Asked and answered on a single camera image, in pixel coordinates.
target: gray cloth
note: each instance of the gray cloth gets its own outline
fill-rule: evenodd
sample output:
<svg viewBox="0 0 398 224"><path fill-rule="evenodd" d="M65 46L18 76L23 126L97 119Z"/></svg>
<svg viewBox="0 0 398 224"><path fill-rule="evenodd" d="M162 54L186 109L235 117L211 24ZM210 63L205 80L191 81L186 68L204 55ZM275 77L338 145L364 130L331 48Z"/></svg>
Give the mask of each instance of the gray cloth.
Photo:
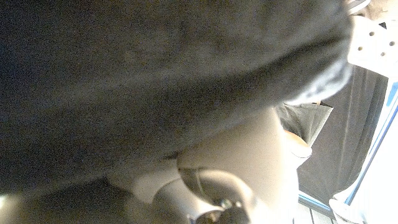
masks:
<svg viewBox="0 0 398 224"><path fill-rule="evenodd" d="M275 110L284 130L298 135L312 146L333 108L323 103L321 105L282 103L276 106Z"/></svg>
<svg viewBox="0 0 398 224"><path fill-rule="evenodd" d="M333 112L298 169L300 190L328 205L358 177L384 104L388 78L355 66L349 83L325 99Z"/></svg>
<svg viewBox="0 0 398 224"><path fill-rule="evenodd" d="M350 76L341 1L8 1L0 194L176 155Z"/></svg>

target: white curved surface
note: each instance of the white curved surface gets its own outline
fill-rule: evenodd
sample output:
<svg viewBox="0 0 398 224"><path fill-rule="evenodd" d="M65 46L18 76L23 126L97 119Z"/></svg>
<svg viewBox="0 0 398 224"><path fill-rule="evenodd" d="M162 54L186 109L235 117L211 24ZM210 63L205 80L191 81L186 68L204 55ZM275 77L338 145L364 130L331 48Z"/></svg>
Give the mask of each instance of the white curved surface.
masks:
<svg viewBox="0 0 398 224"><path fill-rule="evenodd" d="M219 169L243 180L267 206L268 223L291 222L298 200L298 181L272 108L216 137L185 150L178 168Z"/></svg>

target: metal screw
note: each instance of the metal screw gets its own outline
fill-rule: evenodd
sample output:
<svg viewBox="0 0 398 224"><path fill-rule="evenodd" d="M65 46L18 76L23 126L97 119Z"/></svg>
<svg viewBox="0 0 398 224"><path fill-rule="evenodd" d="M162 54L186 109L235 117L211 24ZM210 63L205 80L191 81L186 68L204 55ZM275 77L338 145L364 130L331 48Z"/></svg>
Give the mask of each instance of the metal screw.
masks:
<svg viewBox="0 0 398 224"><path fill-rule="evenodd" d="M229 208L232 208L232 207L233 207L233 203L232 203L230 200L225 199L225 198L224 198L223 200L221 200L220 205L221 205L224 209L229 209Z"/></svg>

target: white panel with holes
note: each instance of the white panel with holes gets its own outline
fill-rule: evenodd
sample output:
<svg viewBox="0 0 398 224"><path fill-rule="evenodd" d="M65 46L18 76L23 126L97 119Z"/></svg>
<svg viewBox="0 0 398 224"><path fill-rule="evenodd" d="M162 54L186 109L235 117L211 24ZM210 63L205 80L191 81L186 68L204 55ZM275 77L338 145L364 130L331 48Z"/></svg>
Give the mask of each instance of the white panel with holes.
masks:
<svg viewBox="0 0 398 224"><path fill-rule="evenodd" d="M348 62L387 77L398 65L398 40L387 29L361 16L353 16L354 30Z"/></svg>

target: dark curtain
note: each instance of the dark curtain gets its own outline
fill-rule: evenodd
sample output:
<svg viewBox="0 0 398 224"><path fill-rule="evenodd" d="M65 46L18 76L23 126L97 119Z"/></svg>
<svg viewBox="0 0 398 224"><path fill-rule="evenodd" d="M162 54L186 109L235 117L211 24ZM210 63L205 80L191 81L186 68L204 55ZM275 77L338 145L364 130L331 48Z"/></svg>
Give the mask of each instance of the dark curtain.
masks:
<svg viewBox="0 0 398 224"><path fill-rule="evenodd" d="M300 190L328 205L334 194L358 177L384 103L388 78L353 67L349 83L324 100L334 107L312 146L312 156L298 168Z"/></svg>

